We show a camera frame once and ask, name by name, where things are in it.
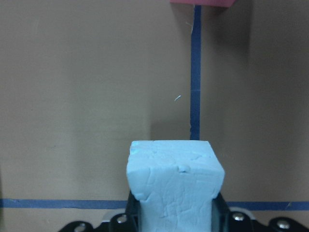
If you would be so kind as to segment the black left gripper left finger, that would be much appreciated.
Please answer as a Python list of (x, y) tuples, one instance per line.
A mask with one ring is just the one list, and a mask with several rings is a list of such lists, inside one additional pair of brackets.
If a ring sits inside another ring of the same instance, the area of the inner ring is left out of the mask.
[(127, 204), (126, 204), (126, 210), (125, 213), (127, 215), (131, 215), (134, 219), (134, 224), (136, 227), (136, 231), (140, 231), (140, 201), (138, 201), (135, 196), (132, 194), (132, 192), (129, 192)]

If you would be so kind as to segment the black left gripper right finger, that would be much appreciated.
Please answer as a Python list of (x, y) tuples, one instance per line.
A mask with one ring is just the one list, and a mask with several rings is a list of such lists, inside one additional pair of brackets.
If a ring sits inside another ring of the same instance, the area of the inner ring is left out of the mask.
[(211, 205), (211, 232), (228, 232), (229, 207), (223, 196), (218, 196), (212, 200)]

